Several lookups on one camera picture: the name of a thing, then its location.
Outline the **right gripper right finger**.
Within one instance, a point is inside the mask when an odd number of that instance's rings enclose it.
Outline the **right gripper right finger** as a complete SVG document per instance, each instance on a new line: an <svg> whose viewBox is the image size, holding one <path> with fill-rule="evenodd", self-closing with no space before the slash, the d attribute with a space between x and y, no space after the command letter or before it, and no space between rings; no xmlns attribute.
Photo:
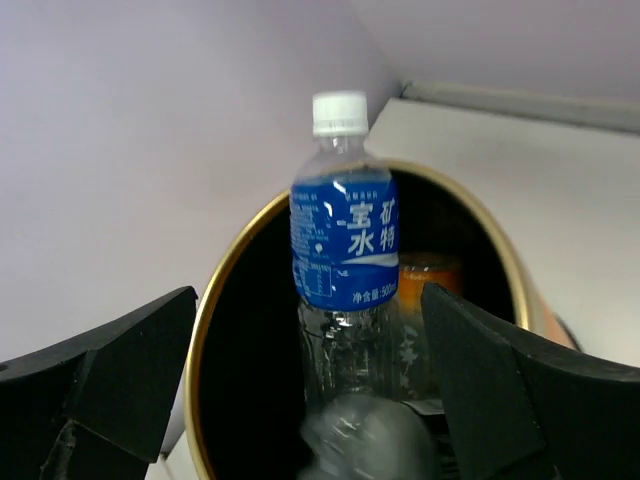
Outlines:
<svg viewBox="0 0 640 480"><path fill-rule="evenodd" d="M462 478L638 478L638 368L552 342L436 284L421 303Z"/></svg>

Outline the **dark blue label bottle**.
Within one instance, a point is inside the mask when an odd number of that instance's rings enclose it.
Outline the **dark blue label bottle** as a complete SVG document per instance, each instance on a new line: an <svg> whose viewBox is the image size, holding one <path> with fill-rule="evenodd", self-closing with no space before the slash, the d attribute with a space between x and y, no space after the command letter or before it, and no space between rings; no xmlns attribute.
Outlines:
<svg viewBox="0 0 640 480"><path fill-rule="evenodd" d="M439 479L433 436L408 406L341 395L311 413L301 437L313 459L299 479Z"/></svg>

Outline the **orange cylindrical bin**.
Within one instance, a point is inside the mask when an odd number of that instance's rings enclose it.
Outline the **orange cylindrical bin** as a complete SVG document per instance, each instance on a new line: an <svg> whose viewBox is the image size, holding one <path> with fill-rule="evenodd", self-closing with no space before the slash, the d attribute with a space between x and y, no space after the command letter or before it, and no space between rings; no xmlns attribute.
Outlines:
<svg viewBox="0 0 640 480"><path fill-rule="evenodd" d="M473 193L430 167L392 160L389 168L400 196L402 251L458 257L467 300L575 346ZM287 192L279 193L246 225L200 301L187 356L185 420L202 479L292 479L310 459L299 435L303 379L288 201Z"/></svg>

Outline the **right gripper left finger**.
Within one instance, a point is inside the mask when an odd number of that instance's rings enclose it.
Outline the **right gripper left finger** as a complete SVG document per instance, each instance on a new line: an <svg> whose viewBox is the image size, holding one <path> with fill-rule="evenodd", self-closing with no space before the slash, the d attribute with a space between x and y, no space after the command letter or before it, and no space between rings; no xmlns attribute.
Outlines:
<svg viewBox="0 0 640 480"><path fill-rule="evenodd" d="M2 478L144 478L160 455L196 300L182 287L2 362Z"/></svg>

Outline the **aluminium rail back edge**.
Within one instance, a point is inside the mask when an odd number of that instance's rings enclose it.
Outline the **aluminium rail back edge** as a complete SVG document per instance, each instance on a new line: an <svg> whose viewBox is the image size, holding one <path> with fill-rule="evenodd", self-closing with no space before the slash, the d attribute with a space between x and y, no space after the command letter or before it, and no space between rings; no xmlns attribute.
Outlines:
<svg viewBox="0 0 640 480"><path fill-rule="evenodd" d="M639 104L492 89L451 83L407 82L401 97L458 109L637 135Z"/></svg>

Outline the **blue label water bottle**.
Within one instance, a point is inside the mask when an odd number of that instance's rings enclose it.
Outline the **blue label water bottle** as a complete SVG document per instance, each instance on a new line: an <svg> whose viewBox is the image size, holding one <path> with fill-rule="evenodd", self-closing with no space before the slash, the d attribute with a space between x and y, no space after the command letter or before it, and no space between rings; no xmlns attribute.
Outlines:
<svg viewBox="0 0 640 480"><path fill-rule="evenodd" d="M312 100L315 155L290 189L292 274L299 294L305 400L385 396L399 277L399 199L389 168L365 149L367 98Z"/></svg>

